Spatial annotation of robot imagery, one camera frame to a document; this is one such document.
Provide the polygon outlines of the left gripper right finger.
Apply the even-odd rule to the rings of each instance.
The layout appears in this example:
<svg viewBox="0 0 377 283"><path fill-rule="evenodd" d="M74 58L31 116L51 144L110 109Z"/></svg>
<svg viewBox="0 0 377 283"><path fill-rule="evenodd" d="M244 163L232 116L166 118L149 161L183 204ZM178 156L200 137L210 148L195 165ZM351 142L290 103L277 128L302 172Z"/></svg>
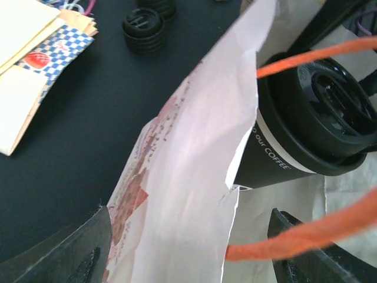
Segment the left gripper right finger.
<svg viewBox="0 0 377 283"><path fill-rule="evenodd" d="M272 263L278 283L376 282L374 266L336 244Z"/></svg>

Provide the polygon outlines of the white printed paper bag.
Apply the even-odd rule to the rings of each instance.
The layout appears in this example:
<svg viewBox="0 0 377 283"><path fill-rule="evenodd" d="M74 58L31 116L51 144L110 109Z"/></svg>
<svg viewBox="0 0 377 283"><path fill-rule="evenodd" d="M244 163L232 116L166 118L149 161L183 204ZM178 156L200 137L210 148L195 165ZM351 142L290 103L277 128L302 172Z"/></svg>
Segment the white printed paper bag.
<svg viewBox="0 0 377 283"><path fill-rule="evenodd" d="M241 192L234 185L260 107L256 68L287 48L320 1L243 1L239 19L142 129L108 202L104 282L275 282L299 236L337 240L376 266L376 154L339 177Z"/></svg>

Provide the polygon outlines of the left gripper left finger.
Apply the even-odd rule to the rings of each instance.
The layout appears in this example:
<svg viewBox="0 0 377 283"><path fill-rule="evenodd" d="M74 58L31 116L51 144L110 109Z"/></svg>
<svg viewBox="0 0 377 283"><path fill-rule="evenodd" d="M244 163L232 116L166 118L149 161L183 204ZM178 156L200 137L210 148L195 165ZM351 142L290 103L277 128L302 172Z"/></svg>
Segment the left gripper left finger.
<svg viewBox="0 0 377 283"><path fill-rule="evenodd" d="M111 237L110 215L103 206L1 263L1 282L101 282Z"/></svg>

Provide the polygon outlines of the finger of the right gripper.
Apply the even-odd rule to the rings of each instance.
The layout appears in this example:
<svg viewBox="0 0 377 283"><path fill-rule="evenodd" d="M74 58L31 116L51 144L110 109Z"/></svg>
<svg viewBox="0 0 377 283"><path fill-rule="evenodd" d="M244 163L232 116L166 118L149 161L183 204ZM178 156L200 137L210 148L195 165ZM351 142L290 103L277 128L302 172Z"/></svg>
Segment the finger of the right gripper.
<svg viewBox="0 0 377 283"><path fill-rule="evenodd" d="M358 12L368 0L328 0L290 47L290 55L309 51L351 15Z"/></svg>

